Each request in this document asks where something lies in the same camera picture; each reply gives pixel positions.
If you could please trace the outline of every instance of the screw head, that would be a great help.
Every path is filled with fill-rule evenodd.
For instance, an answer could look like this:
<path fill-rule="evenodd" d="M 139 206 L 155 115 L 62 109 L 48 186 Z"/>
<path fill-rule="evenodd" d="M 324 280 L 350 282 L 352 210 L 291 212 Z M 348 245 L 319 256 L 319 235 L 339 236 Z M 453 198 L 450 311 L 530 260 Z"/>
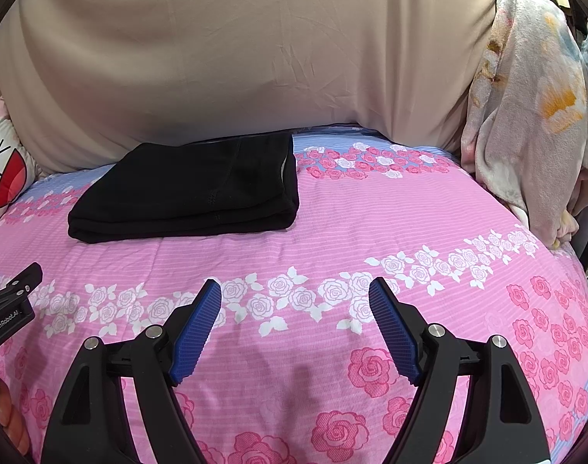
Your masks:
<path fill-rule="evenodd" d="M 145 331 L 145 336 L 148 338 L 158 338 L 163 334 L 163 328 L 159 325 L 154 325 Z"/>
<path fill-rule="evenodd" d="M 96 349 L 98 347 L 98 338 L 95 336 L 86 338 L 84 342 L 84 347 L 89 351 L 91 351 L 92 349 Z"/>
<path fill-rule="evenodd" d="M 507 346 L 507 340 L 505 339 L 505 337 L 500 336 L 499 334 L 495 334 L 492 338 L 491 338 L 491 342 L 498 348 L 502 349 L 503 347 Z"/>
<path fill-rule="evenodd" d="M 446 330 L 440 324 L 430 324 L 427 330 L 429 331 L 429 334 L 431 334 L 431 336 L 435 336 L 437 338 L 444 336 L 444 334 L 446 333 Z"/>

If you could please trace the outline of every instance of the pillow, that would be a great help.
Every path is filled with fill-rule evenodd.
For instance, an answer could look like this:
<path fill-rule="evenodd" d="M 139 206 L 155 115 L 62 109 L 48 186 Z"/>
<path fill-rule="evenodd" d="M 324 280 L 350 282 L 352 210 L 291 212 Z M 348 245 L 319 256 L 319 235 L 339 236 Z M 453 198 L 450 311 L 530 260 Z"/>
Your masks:
<path fill-rule="evenodd" d="M 496 0 L 18 0 L 0 92 L 46 172 L 359 123 L 457 150 Z"/>
<path fill-rule="evenodd" d="M 22 192 L 34 183 L 38 165 L 21 145 L 0 99 L 0 218 Z"/>

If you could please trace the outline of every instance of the white rose print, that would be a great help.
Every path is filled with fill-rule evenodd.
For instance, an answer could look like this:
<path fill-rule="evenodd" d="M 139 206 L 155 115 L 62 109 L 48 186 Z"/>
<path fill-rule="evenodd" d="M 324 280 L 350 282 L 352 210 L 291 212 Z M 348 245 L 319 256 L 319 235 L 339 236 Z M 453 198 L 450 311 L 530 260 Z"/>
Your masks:
<path fill-rule="evenodd" d="M 369 293 L 369 285 L 373 277 L 369 272 L 354 272 L 348 281 L 353 296 L 363 296 Z"/>
<path fill-rule="evenodd" d="M 329 305 L 338 305 L 352 297 L 348 285 L 340 279 L 325 279 L 318 286 L 318 294 Z"/>
<path fill-rule="evenodd" d="M 237 304 L 247 294 L 247 283 L 242 279 L 226 281 L 221 285 L 221 295 L 223 300 L 228 304 Z"/>
<path fill-rule="evenodd" d="M 161 296 L 148 305 L 148 319 L 152 324 L 163 324 L 173 310 L 173 300 Z"/>
<path fill-rule="evenodd" d="M 271 297 L 257 293 L 247 302 L 246 308 L 253 319 L 260 321 L 272 316 L 275 302 Z"/>

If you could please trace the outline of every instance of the bedding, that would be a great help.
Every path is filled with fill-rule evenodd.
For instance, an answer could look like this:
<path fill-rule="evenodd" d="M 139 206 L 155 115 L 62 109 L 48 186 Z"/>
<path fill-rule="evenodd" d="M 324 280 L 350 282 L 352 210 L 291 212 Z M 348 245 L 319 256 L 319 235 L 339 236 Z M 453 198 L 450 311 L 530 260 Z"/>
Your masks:
<path fill-rule="evenodd" d="M 86 337 L 133 338 L 193 301 L 223 306 L 193 376 L 176 389 L 210 464 L 382 462 L 414 395 L 366 296 L 383 276 L 456 336 L 507 338 L 559 463 L 588 417 L 588 289 L 568 244 L 548 251 L 446 156 L 352 128 L 294 136 L 300 208 L 288 230 L 86 245 L 67 214 L 108 167 L 34 184 L 0 220 L 0 286 L 32 261 L 36 319 L 0 348 L 0 377 L 36 460 L 57 392 Z M 125 398 L 153 463 L 133 385 Z M 457 386 L 436 463 L 454 451 Z"/>

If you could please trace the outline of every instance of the pink bedsheet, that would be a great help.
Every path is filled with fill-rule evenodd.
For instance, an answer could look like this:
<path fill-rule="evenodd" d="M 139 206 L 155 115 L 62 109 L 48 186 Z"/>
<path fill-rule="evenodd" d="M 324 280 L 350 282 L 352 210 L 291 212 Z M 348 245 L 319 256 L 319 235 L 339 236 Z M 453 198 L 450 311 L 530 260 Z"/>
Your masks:
<path fill-rule="evenodd" d="M 66 233 L 85 187 L 48 194 L 56 206 L 47 214 L 44 200 L 21 198 L 0 224 L 0 285 L 32 261 L 44 280 L 32 296 L 36 319 L 0 348 L 0 377 L 37 460 L 83 340 L 132 338 L 212 277 L 223 307 L 176 391 L 209 464 L 382 462 L 414 395 L 369 309 L 368 284 L 383 276 L 456 336 L 508 339 L 560 462 L 588 415 L 588 289 L 571 248 L 550 254 L 446 159 L 352 143 L 348 157 L 329 147 L 297 155 L 301 206 L 287 232 L 88 246 Z M 352 155 L 370 165 L 348 164 Z M 380 155 L 423 159 L 430 172 L 390 169 Z M 460 381 L 436 463 L 454 450 L 466 387 Z M 153 463 L 130 380 L 125 397 L 139 455 Z"/>

